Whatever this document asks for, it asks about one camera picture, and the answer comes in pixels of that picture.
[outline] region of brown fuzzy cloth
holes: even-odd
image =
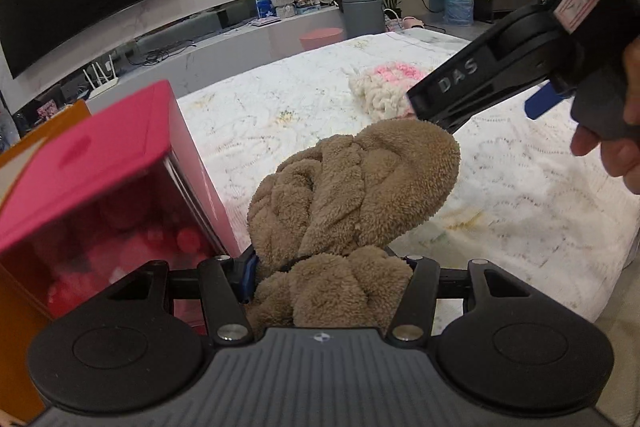
[[[417,120],[380,121],[285,160],[249,205],[258,277],[268,277],[247,307],[254,330],[386,330],[412,271],[380,248],[436,213],[459,163],[453,137]]]

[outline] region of pink and white knitted cloth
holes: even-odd
[[[346,73],[353,96],[375,122],[413,114],[406,92],[430,71],[404,62],[388,62]]]

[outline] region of white tablecloth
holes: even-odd
[[[179,100],[189,130],[241,248],[246,211],[260,181],[289,155],[370,123],[345,71],[396,60],[435,68],[465,41],[425,30],[366,36],[238,74]],[[455,138],[458,183],[430,221],[391,244],[444,267],[483,257],[589,320],[620,275],[638,231],[640,200],[608,178],[597,153],[575,158],[569,103],[538,121],[526,118],[529,92],[477,115]],[[439,303],[436,331],[460,313]]]

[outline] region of brown fuzzy stuffed toy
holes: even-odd
[[[381,249],[436,213],[459,164],[453,137],[417,120],[380,121],[285,160],[249,205],[262,279],[246,309],[255,333],[385,331],[412,270]]]

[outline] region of human hand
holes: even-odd
[[[626,72],[626,103],[623,118],[632,125],[640,124],[640,38],[629,44],[623,54]],[[584,156],[600,144],[602,165],[610,176],[623,176],[626,188],[640,194],[640,146],[629,139],[604,140],[581,125],[575,130],[571,152]]]

